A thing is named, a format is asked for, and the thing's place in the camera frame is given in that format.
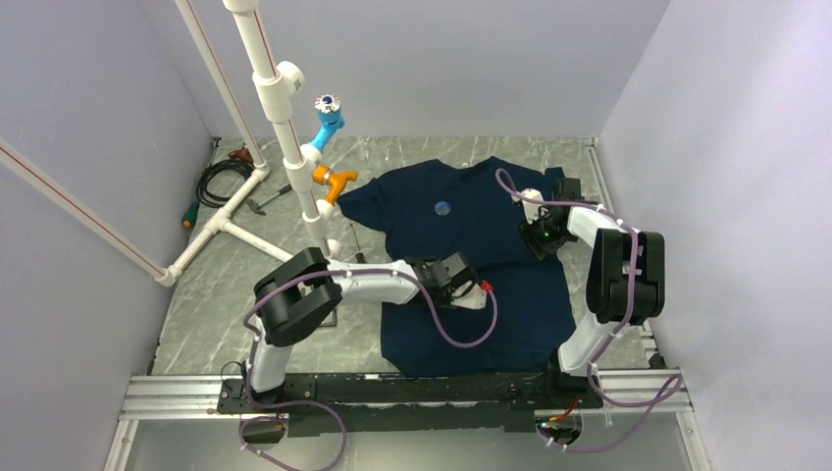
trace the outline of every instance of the white wall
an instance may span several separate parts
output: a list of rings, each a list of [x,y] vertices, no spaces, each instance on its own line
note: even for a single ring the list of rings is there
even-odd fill
[[[716,469],[832,460],[832,8],[673,0],[600,135]]]
[[[209,134],[134,0],[5,2],[0,136],[167,265]],[[0,468],[101,469],[170,289],[0,166]]]
[[[214,135],[239,135],[173,0],[140,0]],[[669,0],[261,4],[278,60],[306,74],[294,99],[314,134],[323,92],[344,103],[352,135],[598,135]],[[191,0],[249,124],[273,130],[220,0]]]

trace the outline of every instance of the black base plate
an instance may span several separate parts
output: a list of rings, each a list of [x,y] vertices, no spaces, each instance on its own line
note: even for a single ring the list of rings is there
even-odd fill
[[[529,377],[528,373],[454,378],[359,373],[288,374],[280,397],[260,400],[277,403],[312,399],[326,403],[341,415],[352,432],[484,427],[501,427],[506,432],[532,432],[536,409],[565,409],[575,398],[574,392],[538,392],[542,380],[543,375]],[[466,404],[434,405],[436,402]],[[579,407],[599,408],[601,402],[597,396],[586,395]],[[217,412],[237,415],[281,411],[255,409],[247,401],[242,380],[228,379],[223,384]],[[294,406],[289,413],[290,437],[315,437],[339,430],[332,417],[317,407]]]

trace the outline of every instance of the marble floor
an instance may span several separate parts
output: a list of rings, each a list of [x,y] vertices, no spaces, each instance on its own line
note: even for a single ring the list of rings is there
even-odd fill
[[[272,138],[260,139],[258,143],[273,169],[270,177],[252,193],[252,198],[260,202],[285,185],[287,179],[277,143]],[[223,139],[216,157],[240,146],[239,139]],[[433,158],[461,168],[494,155],[538,170],[562,167],[567,177],[581,179],[588,199],[600,201],[598,181],[582,146],[582,139],[557,137],[335,137],[327,148],[324,162],[337,171],[357,171],[358,182],[352,184],[361,185],[388,170]],[[219,194],[231,194],[241,183],[242,177],[223,174],[211,182],[211,189]],[[323,196],[324,190],[318,191]],[[199,209],[197,229],[213,211]],[[264,211],[266,216],[259,216],[242,205],[233,220],[290,253],[309,245],[293,193],[281,196],[265,206]],[[335,215],[328,230],[329,237],[338,239],[344,246],[341,259],[352,261],[356,247],[349,221]],[[384,250],[384,234],[357,224],[355,230],[368,262],[390,260]],[[558,251],[576,321],[588,312],[584,283],[590,256],[590,249],[578,243],[567,244]],[[214,236],[187,267],[175,288],[152,373],[217,374],[226,362],[245,357],[251,338],[240,320],[253,303],[254,284],[279,263],[230,235]],[[396,371],[382,358],[380,326],[381,305],[343,306],[338,309],[336,327],[320,328],[295,346],[288,370]],[[620,339],[601,359],[600,367],[647,368],[639,333],[634,330]]]

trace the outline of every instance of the pvc pipe frame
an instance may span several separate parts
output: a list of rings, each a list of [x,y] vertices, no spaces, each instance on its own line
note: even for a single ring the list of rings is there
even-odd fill
[[[258,3],[259,0],[224,0],[226,8],[234,14],[234,22],[254,71],[252,79],[257,87],[263,111],[272,123],[283,151],[286,174],[300,202],[303,211],[301,218],[306,231],[324,254],[330,256],[332,252],[326,238],[327,221],[318,211],[311,189],[315,165],[303,156],[291,122],[289,99],[296,89],[290,90],[280,67],[275,62],[266,30],[257,11]]]
[[[94,233],[101,236],[110,245],[126,255],[127,258],[149,273],[154,280],[165,287],[172,286],[176,282],[182,274],[182,271],[190,263],[190,261],[193,260],[199,250],[201,250],[208,240],[210,240],[211,237],[219,231],[224,231],[232,236],[235,236],[240,240],[243,240],[244,242],[249,243],[263,252],[277,258],[278,260],[285,262],[291,258],[290,253],[281,250],[279,247],[274,246],[257,235],[249,233],[231,222],[230,217],[234,210],[245,200],[251,191],[259,183],[263,182],[266,179],[266,176],[269,175],[269,165],[263,158],[263,155],[260,152],[260,147],[257,146],[257,142],[254,140],[254,136],[252,135],[245,118],[242,116],[239,104],[234,97],[234,93],[232,92],[229,82],[226,79],[226,75],[220,67],[217,56],[214,53],[211,44],[208,42],[208,37],[205,34],[202,24],[196,16],[196,11],[193,8],[191,0],[176,0],[176,3],[177,7],[180,9],[182,18],[187,25],[188,31],[190,31],[191,36],[193,36],[196,47],[199,49],[199,53],[205,61],[205,65],[208,67],[208,72],[214,79],[214,83],[217,85],[220,95],[223,97],[223,101],[226,103],[226,106],[234,119],[237,130],[242,135],[243,141],[251,153],[255,167],[251,176],[245,181],[242,187],[234,193],[231,199],[229,199],[229,201],[222,208],[217,209],[214,215],[211,216],[211,218],[205,223],[199,234],[197,234],[196,237],[188,244],[176,262],[168,268],[162,268],[158,263],[153,262],[150,257],[143,253],[138,247],[130,243],[126,237],[119,234],[115,229],[92,212],[86,205],[78,201],[77,198],[72,196],[68,191],[43,173],[43,171],[38,169],[20,152],[15,150],[8,142],[0,138],[0,161],[2,161],[3,164],[9,167],[15,174],[23,178],[24,181],[34,186],[35,189],[57,203],[60,207],[70,213],[70,215],[90,228]],[[252,12],[252,16],[256,17],[256,12]],[[262,39],[262,44],[267,48],[265,52],[270,55],[271,51],[268,50],[268,44],[265,41],[265,33],[262,33],[261,31],[258,32],[258,34],[258,43],[260,43],[259,41]],[[258,60],[258,64],[262,66],[262,58],[261,60]],[[272,64],[271,77],[274,78],[278,75],[278,71],[273,62],[270,61],[270,64]],[[278,128],[279,124],[275,124],[275,129],[277,130]],[[283,136],[283,139],[280,140],[280,144],[284,151],[284,155],[286,156],[286,160],[295,164],[303,163],[303,157],[301,156],[300,148],[297,145],[297,137],[294,134],[294,128],[291,124],[291,120],[286,120],[285,122],[280,123],[280,128],[278,137],[281,137],[281,135]],[[288,145],[289,142],[287,142],[287,137],[289,135],[294,146]],[[304,217],[304,220],[307,222],[307,227],[310,229],[310,234],[312,234],[313,229],[316,231],[323,229],[325,220],[324,217],[318,213],[318,208],[315,204],[311,190],[305,192],[305,194],[298,193],[298,198],[300,198],[301,205],[304,208],[304,216],[306,214],[314,215],[312,224],[310,224],[307,218]],[[323,240],[322,248],[325,249],[325,253],[330,253],[325,238],[322,236],[317,238]]]
[[[57,203],[58,206],[62,207],[77,220],[81,221],[85,226],[101,236],[101,238],[106,240],[118,251],[125,254],[127,258],[149,273],[157,282],[163,285],[165,284],[163,282],[169,278],[167,269],[164,269],[159,266],[159,264],[153,262],[150,257],[139,250],[138,247],[130,243],[123,235],[119,234],[110,225],[105,223],[100,217],[98,217],[98,215],[87,208],[86,205],[79,202],[68,191],[63,189],[54,180],[49,178],[49,176],[44,174],[43,171],[38,169],[26,157],[21,155],[2,138],[0,138],[0,160],[2,160],[3,163],[12,170],[12,172],[18,174],[24,179],[24,181],[34,186],[38,191]]]

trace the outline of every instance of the navy blue t-shirt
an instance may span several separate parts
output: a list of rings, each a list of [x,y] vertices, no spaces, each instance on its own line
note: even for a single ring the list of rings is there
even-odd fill
[[[544,197],[563,178],[560,169],[541,174],[495,157],[467,169],[432,160],[387,172],[338,199],[344,216],[387,235],[392,259],[462,252],[494,286],[497,324],[474,348],[447,343],[423,304],[383,305],[382,355],[408,376],[541,371],[575,330],[563,266],[556,257],[535,259],[520,237],[523,208],[494,179],[498,168],[519,189]],[[488,328],[492,307],[439,309],[439,316],[452,338],[471,341]]]

